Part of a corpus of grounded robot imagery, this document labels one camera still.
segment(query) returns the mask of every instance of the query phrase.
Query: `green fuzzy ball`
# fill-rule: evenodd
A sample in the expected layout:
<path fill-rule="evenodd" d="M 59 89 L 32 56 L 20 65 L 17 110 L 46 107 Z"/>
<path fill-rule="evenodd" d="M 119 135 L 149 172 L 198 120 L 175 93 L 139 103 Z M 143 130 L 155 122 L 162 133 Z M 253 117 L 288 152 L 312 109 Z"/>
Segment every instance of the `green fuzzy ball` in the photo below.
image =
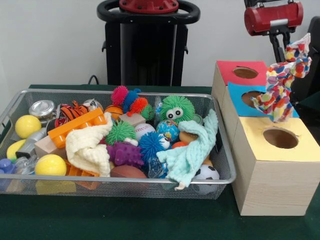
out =
<path fill-rule="evenodd" d="M 125 121 L 116 121 L 104 141 L 108 145 L 113 145 L 115 142 L 123 142 L 125 138 L 136 139 L 135 128 Z"/>
<path fill-rule="evenodd" d="M 148 104 L 141 112 L 141 116 L 144 117 L 146 121 L 154 119 L 154 115 L 154 108 L 150 104 Z"/>
<path fill-rule="evenodd" d="M 170 119 L 167 117 L 167 112 L 171 110 L 174 113 L 175 112 L 174 108 L 181 108 L 183 111 L 183 114 L 181 117 L 176 116 L 175 119 L 173 118 Z M 171 96 L 167 96 L 162 101 L 162 109 L 160 112 L 161 121 L 169 119 L 179 124 L 182 121 L 192 120 L 194 116 L 195 116 L 195 107 L 193 106 L 191 101 L 184 96 L 171 95 Z"/>

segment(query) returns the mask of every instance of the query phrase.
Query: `white wall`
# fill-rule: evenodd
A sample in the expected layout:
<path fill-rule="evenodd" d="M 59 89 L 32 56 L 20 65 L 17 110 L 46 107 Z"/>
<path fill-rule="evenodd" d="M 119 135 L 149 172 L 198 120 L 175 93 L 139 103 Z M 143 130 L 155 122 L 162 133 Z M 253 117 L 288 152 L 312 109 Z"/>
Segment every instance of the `white wall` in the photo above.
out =
<path fill-rule="evenodd" d="M 1 99 L 30 84 L 85 84 L 92 74 L 106 84 L 101 52 L 105 23 L 96 14 L 101 1 L 1 0 Z M 243 0 L 190 2 L 200 7 L 201 19 L 188 26 L 182 85 L 211 86 L 216 60 L 274 61 L 269 38 L 247 33 Z M 304 20 L 292 40 L 302 37 L 311 18 L 320 15 L 319 0 L 302 3 Z"/>

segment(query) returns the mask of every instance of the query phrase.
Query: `wire mesh basket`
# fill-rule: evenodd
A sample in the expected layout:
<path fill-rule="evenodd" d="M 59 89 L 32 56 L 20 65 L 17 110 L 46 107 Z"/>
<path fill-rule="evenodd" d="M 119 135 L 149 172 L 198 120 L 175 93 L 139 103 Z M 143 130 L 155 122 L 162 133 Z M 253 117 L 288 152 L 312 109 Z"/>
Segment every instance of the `wire mesh basket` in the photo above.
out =
<path fill-rule="evenodd" d="M 29 114 L 29 107 L 39 100 L 52 100 L 56 105 L 71 104 L 73 100 L 83 103 L 96 99 L 105 108 L 112 104 L 111 91 L 79 91 L 26 89 L 13 98 L 0 116 L 2 133 L 0 136 L 0 159 L 6 157 L 8 147 L 19 140 L 15 132 L 15 122 L 19 117 Z M 153 106 L 156 96 L 161 99 L 172 93 L 139 94 L 148 99 Z M 98 196 L 98 197 L 140 197 L 140 198 L 173 198 L 173 199 L 217 199 L 227 184 L 236 178 L 234 161 L 231 155 L 227 135 L 219 105 L 207 94 L 181 94 L 187 97 L 195 107 L 195 113 L 203 118 L 210 109 L 218 117 L 216 145 L 210 153 L 210 160 L 219 172 L 219 180 L 194 180 L 188 188 L 175 191 L 178 184 L 169 179 L 93 177 L 93 176 L 50 176 L 0 174 L 0 194 L 18 195 L 62 195 L 62 196 Z"/>

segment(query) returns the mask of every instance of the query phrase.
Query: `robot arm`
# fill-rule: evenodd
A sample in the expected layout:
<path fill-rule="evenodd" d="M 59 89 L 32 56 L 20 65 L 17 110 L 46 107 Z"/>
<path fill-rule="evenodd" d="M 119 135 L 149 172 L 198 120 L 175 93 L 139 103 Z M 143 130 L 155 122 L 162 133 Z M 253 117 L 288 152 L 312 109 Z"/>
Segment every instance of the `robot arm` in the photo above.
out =
<path fill-rule="evenodd" d="M 277 36 L 283 35 L 283 45 L 286 47 L 290 43 L 290 34 L 302 23 L 304 10 L 300 2 L 293 0 L 288 0 L 284 5 L 264 5 L 270 2 L 279 0 L 244 0 L 244 23 L 251 36 L 269 35 L 275 59 L 277 63 L 281 63 L 285 61 L 285 57 Z"/>

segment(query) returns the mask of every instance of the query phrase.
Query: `black cable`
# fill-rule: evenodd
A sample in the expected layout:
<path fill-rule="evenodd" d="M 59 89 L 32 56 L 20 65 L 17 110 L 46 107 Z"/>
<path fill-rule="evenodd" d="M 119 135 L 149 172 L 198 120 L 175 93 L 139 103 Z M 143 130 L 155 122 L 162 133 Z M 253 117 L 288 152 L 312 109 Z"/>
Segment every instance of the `black cable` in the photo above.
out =
<path fill-rule="evenodd" d="M 90 77 L 88 84 L 91 84 L 92 79 L 95 79 L 96 84 L 99 85 L 99 80 L 96 75 L 92 75 Z"/>

